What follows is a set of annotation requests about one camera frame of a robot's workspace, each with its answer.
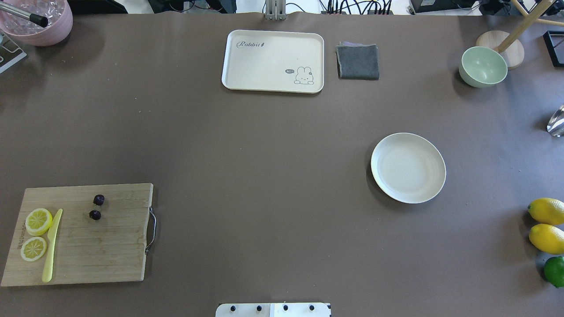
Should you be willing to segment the cream round plate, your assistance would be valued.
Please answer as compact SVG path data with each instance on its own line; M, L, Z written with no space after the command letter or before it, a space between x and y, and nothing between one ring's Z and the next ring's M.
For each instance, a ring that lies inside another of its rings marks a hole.
M411 133L395 133L373 149L370 167L379 188L402 203L425 203L443 189L445 159L431 142Z

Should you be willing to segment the cream rabbit tray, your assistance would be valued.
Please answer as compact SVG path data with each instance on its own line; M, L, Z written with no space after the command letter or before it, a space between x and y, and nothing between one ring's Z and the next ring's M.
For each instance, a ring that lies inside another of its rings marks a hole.
M324 87L324 40L316 33L230 32L222 84L230 90L319 93Z

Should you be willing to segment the dark cherry upper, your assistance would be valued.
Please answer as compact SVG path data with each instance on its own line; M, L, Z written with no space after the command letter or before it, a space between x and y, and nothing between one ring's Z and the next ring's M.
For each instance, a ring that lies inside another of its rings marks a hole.
M102 206L104 202L105 202L105 196L102 194L98 194L93 197L93 204L96 206Z

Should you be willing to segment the dark cherry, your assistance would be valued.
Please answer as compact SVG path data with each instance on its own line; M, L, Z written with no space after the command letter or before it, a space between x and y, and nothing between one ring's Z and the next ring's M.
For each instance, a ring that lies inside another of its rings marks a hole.
M105 202L105 196L102 194L98 194L93 197L93 204L96 206L102 206L104 202Z
M98 221L99 219L101 219L101 211L99 210L91 210L89 212L89 218Z

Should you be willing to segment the dark cherry lower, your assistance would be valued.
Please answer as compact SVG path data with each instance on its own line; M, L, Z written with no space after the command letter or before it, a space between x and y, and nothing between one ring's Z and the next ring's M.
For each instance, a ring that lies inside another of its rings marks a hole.
M89 212L89 218L98 221L99 219L101 219L101 211L99 210L91 210Z

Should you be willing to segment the grey folded cloth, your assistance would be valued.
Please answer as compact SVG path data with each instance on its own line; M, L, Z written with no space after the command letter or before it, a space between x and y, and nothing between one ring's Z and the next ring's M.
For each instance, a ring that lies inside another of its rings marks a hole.
M379 62L376 44L341 42L336 46L338 73L347 80L378 80Z

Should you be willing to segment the wooden cutting board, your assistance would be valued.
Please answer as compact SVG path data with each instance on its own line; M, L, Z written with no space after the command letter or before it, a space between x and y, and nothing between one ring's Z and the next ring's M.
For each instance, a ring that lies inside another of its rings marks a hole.
M98 194L105 196L102 206L93 204ZM63 209L50 285L143 281L152 197L151 183L27 188L1 285L44 284L46 256L27 262L20 255L24 241L30 238L26 217L39 207L52 215ZM91 210L101 211L101 219L89 218Z

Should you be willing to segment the green bowl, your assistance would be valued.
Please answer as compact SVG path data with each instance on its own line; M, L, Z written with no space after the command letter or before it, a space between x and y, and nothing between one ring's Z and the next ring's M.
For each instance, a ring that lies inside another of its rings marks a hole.
M498 52L474 46L463 53L458 71L466 84L474 88L488 88L505 80L509 70Z

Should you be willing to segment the lemon slice upper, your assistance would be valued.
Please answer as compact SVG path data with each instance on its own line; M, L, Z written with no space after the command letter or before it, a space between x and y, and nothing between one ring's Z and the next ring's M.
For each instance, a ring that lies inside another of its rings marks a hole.
M48 209L38 208L30 212L25 220L26 231L31 236L41 236L50 229L53 216Z

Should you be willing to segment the lemon slice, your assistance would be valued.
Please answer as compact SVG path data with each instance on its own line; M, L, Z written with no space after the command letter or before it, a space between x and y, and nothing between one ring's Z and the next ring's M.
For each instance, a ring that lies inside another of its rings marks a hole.
M31 236L41 236L50 229L53 216L48 209L38 208L30 212L25 220L26 231Z
M40 259L47 250L47 241L41 236L34 236L23 243L20 255L24 261L34 262Z

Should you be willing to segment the wooden glass stand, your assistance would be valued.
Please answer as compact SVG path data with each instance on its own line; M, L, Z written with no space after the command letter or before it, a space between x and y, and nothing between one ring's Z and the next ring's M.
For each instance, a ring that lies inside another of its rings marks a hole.
M541 0L531 11L528 11L520 5L517 0L512 0L511 4L513 4L523 16L522 22L520 22L511 33L500 30L487 31L478 37L475 45L494 50L504 58L508 70L515 69L524 61L524 46L519 41L519 37L532 26L532 24L542 23L563 27L563 22L541 17L554 3L555 0Z

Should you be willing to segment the yellow plastic knife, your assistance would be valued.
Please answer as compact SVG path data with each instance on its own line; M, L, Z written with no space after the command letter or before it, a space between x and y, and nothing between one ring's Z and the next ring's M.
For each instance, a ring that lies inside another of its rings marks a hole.
M54 256L55 256L55 245L58 236L59 223L64 213L63 209L59 209L55 217L53 218L52 225L48 229L48 251L46 254L44 269L42 272L41 280L43 283L48 283L52 279L54 270Z

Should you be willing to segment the pink ice bowl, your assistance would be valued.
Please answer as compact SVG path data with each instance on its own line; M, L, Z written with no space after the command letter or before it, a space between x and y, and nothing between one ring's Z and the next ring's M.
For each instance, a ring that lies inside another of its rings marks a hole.
M48 26L41 27L2 11L1 30L16 40L34 46L51 46L63 41L71 32L73 15L66 0L4 0L4 2L48 19Z

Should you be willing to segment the lemon slice lower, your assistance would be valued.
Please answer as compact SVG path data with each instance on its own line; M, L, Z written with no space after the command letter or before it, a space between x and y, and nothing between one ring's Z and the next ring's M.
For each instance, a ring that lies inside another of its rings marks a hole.
M40 259L47 250L47 241L41 236L34 236L23 243L20 255L24 261L34 262Z

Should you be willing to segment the yellow lemon upper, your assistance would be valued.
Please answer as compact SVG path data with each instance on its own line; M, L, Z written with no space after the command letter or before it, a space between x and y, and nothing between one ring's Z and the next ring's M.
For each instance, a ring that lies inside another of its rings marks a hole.
M564 222L564 203L550 197L533 200L527 208L530 216L544 224L561 225Z

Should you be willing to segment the yellow lemon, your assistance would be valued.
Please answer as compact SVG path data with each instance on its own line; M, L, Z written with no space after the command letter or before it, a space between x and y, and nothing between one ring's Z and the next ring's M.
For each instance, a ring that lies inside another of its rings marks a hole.
M561 225L564 222L564 203L550 197L533 200L527 208L530 216L544 224Z
M564 232L554 225L534 225L528 233L528 238L535 247L545 253L564 253Z

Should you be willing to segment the metal ice scoop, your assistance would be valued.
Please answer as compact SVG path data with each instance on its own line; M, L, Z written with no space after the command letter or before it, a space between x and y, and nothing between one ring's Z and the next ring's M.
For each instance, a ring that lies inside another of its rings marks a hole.
M546 126L547 133L553 137L560 138L564 136L564 105L560 106L556 112L550 117Z

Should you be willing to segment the metal muddler black tip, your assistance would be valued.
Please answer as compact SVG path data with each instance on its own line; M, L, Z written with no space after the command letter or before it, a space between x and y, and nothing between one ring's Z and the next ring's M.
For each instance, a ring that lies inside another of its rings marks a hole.
M10 4L7 4L3 1L0 2L0 10L3 12L6 12L8 14L17 16L19 18L22 18L24 20L30 21L42 28L45 28L48 26L48 18L41 16L41 15L37 15L34 13L30 13L28 11L25 11L23 9L17 8L15 6L12 6Z

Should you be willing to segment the yellow lemon lower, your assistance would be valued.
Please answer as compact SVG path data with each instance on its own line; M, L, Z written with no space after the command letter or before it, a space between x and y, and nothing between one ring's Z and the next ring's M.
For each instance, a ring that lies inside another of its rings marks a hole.
M528 238L535 247L545 253L564 253L564 232L554 225L534 225L528 233Z

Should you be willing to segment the green lime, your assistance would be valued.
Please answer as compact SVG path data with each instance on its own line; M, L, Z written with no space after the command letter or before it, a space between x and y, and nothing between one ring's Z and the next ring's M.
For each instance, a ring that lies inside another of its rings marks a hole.
M564 287L564 257L556 256L548 259L544 265L544 276L556 288Z

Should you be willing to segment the aluminium frame post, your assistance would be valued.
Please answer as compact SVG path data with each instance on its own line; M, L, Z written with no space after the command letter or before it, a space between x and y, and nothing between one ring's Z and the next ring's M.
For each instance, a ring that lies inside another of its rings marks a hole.
M286 20L286 0L266 0L264 16L266 20Z

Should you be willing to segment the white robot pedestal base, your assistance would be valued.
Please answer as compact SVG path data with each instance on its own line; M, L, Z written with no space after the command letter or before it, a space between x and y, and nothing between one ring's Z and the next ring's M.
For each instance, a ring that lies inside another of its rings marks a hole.
M266 302L224 303L216 317L331 317L329 303L323 302Z

